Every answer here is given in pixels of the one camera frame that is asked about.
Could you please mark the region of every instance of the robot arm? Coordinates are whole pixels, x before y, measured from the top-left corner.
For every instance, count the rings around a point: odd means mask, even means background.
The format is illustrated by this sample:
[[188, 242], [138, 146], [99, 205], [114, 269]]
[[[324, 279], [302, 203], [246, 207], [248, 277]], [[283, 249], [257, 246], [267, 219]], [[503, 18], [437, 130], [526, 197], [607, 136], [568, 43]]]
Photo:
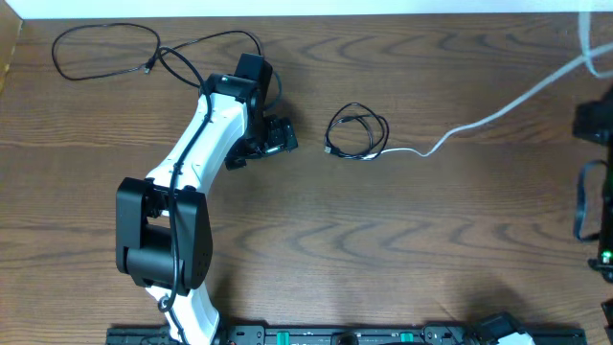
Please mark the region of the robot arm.
[[206, 81], [211, 117], [183, 160], [175, 191], [170, 191], [174, 165], [206, 121], [209, 109], [204, 95], [162, 163], [145, 180], [127, 177], [117, 191], [117, 267], [158, 301], [172, 288], [171, 236], [169, 229], [149, 224], [148, 218], [167, 216], [170, 193], [174, 193], [180, 279], [166, 317], [175, 339], [179, 339], [180, 325], [189, 343], [209, 344], [219, 323], [204, 278], [213, 254], [206, 198], [221, 164], [225, 162], [231, 170], [245, 166], [246, 159], [298, 147], [287, 119], [263, 116], [271, 75], [272, 67], [263, 57], [248, 54], [241, 56], [234, 75], [211, 75]]

